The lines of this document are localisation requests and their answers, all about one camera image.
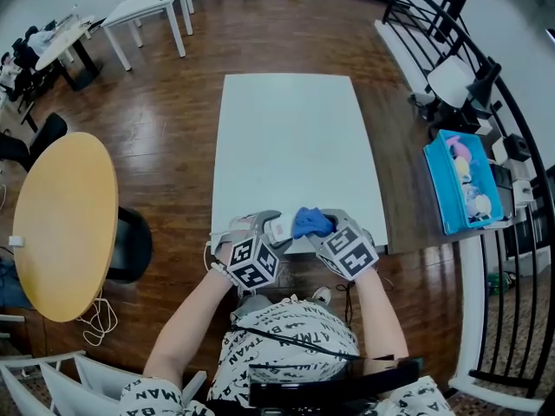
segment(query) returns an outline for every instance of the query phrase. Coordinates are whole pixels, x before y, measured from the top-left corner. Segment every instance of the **printed shirt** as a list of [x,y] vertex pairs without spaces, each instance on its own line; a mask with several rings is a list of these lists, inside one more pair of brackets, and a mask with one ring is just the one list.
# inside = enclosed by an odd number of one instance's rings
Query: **printed shirt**
[[[255,328],[265,333],[307,341],[335,353],[359,354],[356,337],[343,322],[323,307],[311,302],[284,299],[280,303],[249,313],[238,319],[235,324],[242,328]],[[343,362],[339,357],[274,341],[250,332],[239,330],[227,333],[222,342],[219,368],[208,393],[208,400],[229,400],[248,407],[249,365],[266,365],[264,375],[268,380],[298,382],[327,380],[342,369]],[[272,365],[296,367],[271,368]],[[435,384],[428,387],[430,393],[433,390],[434,395],[437,394],[442,399],[437,404],[438,409],[445,412],[448,409],[447,403],[437,392]],[[411,393],[421,400],[423,393]],[[393,400],[386,400],[380,405],[373,410],[380,413],[372,413],[374,416],[398,414],[388,413],[388,409],[399,409]],[[154,416],[162,413],[213,416],[213,412],[199,402],[183,402],[180,390],[174,384],[158,379],[143,378],[125,387],[120,409],[122,416]]]

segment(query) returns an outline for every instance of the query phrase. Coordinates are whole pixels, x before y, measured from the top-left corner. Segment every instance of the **blue cloth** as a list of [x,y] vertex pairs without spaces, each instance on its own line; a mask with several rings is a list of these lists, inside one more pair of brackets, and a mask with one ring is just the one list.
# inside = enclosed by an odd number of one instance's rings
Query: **blue cloth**
[[301,208],[293,221],[293,238],[300,239],[311,233],[326,237],[333,232],[332,222],[318,208]]

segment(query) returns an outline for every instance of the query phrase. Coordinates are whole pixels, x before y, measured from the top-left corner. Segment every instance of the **person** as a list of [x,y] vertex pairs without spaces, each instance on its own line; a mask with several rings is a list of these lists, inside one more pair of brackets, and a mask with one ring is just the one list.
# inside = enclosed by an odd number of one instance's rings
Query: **person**
[[[229,261],[230,253],[231,249],[223,248],[216,257],[220,261]],[[253,410],[248,406],[250,364],[311,366],[337,363],[330,354],[281,343],[250,331],[229,332],[222,342],[218,371],[206,404],[195,400],[183,402],[183,373],[197,353],[220,301],[233,286],[223,263],[213,263],[212,267],[161,330],[142,377],[123,388],[121,416],[251,414]],[[377,271],[370,268],[361,273],[356,278],[356,287],[368,359],[407,357],[408,348],[401,325]],[[326,287],[319,289],[308,301],[299,301],[293,296],[272,304],[265,296],[245,296],[231,315],[232,323],[239,328],[256,328],[298,340],[310,339],[320,348],[334,353],[358,355],[356,337],[330,311],[330,298],[330,289]],[[453,414],[431,378],[420,378],[407,387],[395,390],[367,414]]]
[[21,71],[7,52],[2,56],[2,70],[0,71],[0,85],[6,91],[10,101],[16,101],[21,94]]
[[55,31],[39,31],[36,26],[31,26],[25,33],[25,41],[39,57],[50,46]]

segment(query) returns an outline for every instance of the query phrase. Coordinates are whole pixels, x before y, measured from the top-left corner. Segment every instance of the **white wall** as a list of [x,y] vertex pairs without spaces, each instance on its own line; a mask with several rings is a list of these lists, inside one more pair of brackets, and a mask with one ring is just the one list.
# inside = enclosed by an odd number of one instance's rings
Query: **white wall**
[[[4,0],[0,8],[0,52],[31,25],[44,25],[79,4],[80,14],[105,17],[121,0]],[[554,13],[532,0],[469,0],[463,11],[474,41],[503,66],[503,79],[519,103],[547,167],[555,165],[555,45],[545,34]],[[514,124],[507,124],[515,131]]]

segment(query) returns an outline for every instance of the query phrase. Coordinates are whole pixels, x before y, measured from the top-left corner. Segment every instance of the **white desk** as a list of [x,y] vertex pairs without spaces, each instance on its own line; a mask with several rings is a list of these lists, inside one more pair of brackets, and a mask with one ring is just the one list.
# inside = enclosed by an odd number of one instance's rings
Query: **white desk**
[[[185,47],[183,46],[183,41],[181,40],[180,27],[177,24],[177,18],[175,17],[175,11],[173,10],[173,2],[175,0],[125,0],[121,2],[117,8],[104,20],[102,27],[106,31],[108,40],[112,43],[112,47],[115,53],[121,60],[121,64],[128,71],[131,69],[129,61],[125,57],[120,44],[114,36],[111,28],[119,23],[127,23],[131,29],[131,35],[135,40],[137,47],[142,47],[142,40],[140,39],[139,30],[134,25],[133,20],[150,16],[165,10],[167,12],[167,18],[170,21],[172,27],[173,38],[177,44],[177,49],[180,52],[181,57],[185,57]],[[193,34],[193,26],[191,25],[191,18],[189,17],[189,11],[187,9],[186,0],[180,0],[181,11],[183,12],[183,18],[185,19],[185,25],[187,34],[190,36]]]
[[[86,20],[94,19],[95,18],[93,16],[90,16],[87,17]],[[44,51],[44,53],[42,53],[42,55],[38,59],[35,69],[37,71],[40,71],[42,69],[45,69],[51,63],[54,63],[58,67],[60,73],[66,79],[66,82],[74,91],[85,88],[100,73],[101,68],[95,65],[80,40],[81,37],[85,36],[86,33],[88,33],[89,28],[90,24],[85,25],[83,23],[76,22],[69,29],[61,29],[58,33],[56,33],[50,46],[46,49],[46,51]],[[74,81],[68,74],[67,69],[56,60],[60,55],[66,53],[68,51],[68,48],[72,46],[81,59],[86,70],[85,73],[80,75],[77,81]]]
[[[212,233],[264,210],[339,208],[388,244],[368,135],[349,77],[227,75],[219,114]],[[212,236],[212,250],[218,236]],[[305,238],[290,253],[312,252]]]

